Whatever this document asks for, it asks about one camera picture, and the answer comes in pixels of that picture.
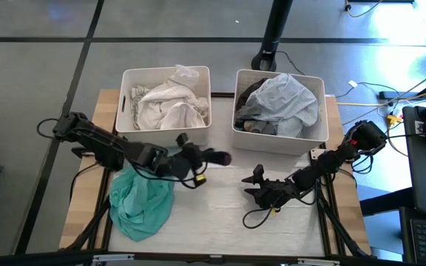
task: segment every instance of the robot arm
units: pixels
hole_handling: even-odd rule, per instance
[[[177,177],[184,180],[192,171],[195,188],[203,184],[204,178],[196,178],[197,170],[206,163],[227,166],[231,163],[231,155],[224,151],[207,149],[189,142],[185,133],[177,137],[180,152],[167,156],[167,149],[151,143],[129,142],[125,138],[95,126],[82,113],[70,112],[63,115],[53,129],[54,138],[60,141],[78,142],[88,151],[95,154],[97,162],[109,169],[119,171],[123,168],[124,159],[132,167],[154,174],[158,177]]]
[[[317,188],[316,184],[321,176],[338,172],[339,167],[345,161],[357,160],[361,155],[376,154],[384,148],[385,140],[385,133],[376,124],[365,120],[360,121],[348,131],[337,150],[324,152],[318,156],[317,161],[311,166],[294,172],[284,181],[264,180],[263,166],[257,165],[253,175],[245,178],[243,182],[253,185],[257,183],[260,188],[247,188],[245,192],[254,197],[254,201],[260,208],[264,210],[275,208],[276,211],[279,211],[280,207],[289,200],[301,199],[308,192]],[[339,222],[322,190],[316,189],[315,193],[317,193],[318,206],[326,213],[352,254],[354,256],[367,256]]]

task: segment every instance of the green towel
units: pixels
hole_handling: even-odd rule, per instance
[[[155,177],[143,171],[140,173]],[[141,241],[157,233],[169,218],[174,203],[174,183],[148,180],[131,166],[119,174],[111,183],[109,215],[121,233]]]

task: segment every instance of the white plastic bin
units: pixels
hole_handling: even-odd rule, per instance
[[[153,89],[161,85],[166,79],[175,74],[175,67],[159,67],[148,69],[128,69],[123,74],[121,83],[121,95],[119,97],[118,113],[116,115],[116,131],[120,136],[131,141],[153,143],[159,146],[176,146],[175,139],[180,133],[187,133],[190,140],[198,145],[206,145],[208,142],[208,128],[212,124],[212,98],[210,86],[210,71],[206,66],[188,66],[200,73],[197,86],[193,88],[196,96],[208,99],[208,116],[205,119],[206,126],[187,129],[166,130],[136,130],[132,123],[130,103],[131,88],[134,85],[145,86]]]
[[[253,83],[262,78],[274,78],[281,73],[265,72],[242,69],[237,72],[236,92],[234,94],[234,106],[241,93],[243,93]],[[310,127],[304,127],[306,138],[273,136],[268,134],[255,134],[242,132],[234,129],[236,121],[233,115],[231,127],[233,128],[233,147],[238,149],[248,149],[253,151],[267,151],[279,154],[302,155],[319,144],[328,140],[328,120],[326,117],[325,84],[321,78],[293,75],[303,86],[317,97],[319,104],[319,119]]]

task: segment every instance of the crumpled fabric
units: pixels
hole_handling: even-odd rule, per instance
[[[303,126],[313,126],[318,111],[318,100],[309,89],[291,75],[280,74],[252,92],[236,118],[269,121],[277,135],[302,137]]]
[[[205,126],[208,100],[196,97],[199,73],[177,65],[167,81],[151,89],[138,102],[137,123],[141,130],[181,129]]]
[[[155,177],[139,170],[143,176]],[[134,241],[157,233],[170,216],[174,182],[148,180],[131,166],[119,171],[109,192],[109,216],[118,230]]]
[[[146,96],[147,92],[150,89],[147,89],[141,85],[134,85],[131,88],[131,116],[132,116],[132,124],[135,129],[139,129],[138,125],[138,113],[139,113],[139,102],[141,99]]]
[[[251,133],[277,134],[275,127],[268,121],[247,120],[243,124],[243,129]]]
[[[253,83],[251,86],[248,87],[248,89],[241,93],[237,99],[236,107],[234,108],[234,110],[237,112],[239,109],[241,109],[241,107],[243,107],[248,101],[251,93],[257,91],[267,80],[267,78],[263,78],[260,81]]]

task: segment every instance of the white cloth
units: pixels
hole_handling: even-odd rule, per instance
[[[144,86],[141,85],[134,85],[131,88],[131,116],[132,116],[132,124],[134,125],[135,129],[139,129],[138,126],[138,110],[139,110],[139,101],[146,96],[147,92],[149,92],[150,89],[147,89]]]
[[[277,126],[277,135],[303,137],[303,126],[318,120],[318,100],[294,77],[280,74],[252,92],[236,117],[270,121]]]
[[[192,91],[199,73],[177,65],[177,72],[151,89],[138,103],[138,125],[141,130],[181,129],[205,126],[208,100]]]

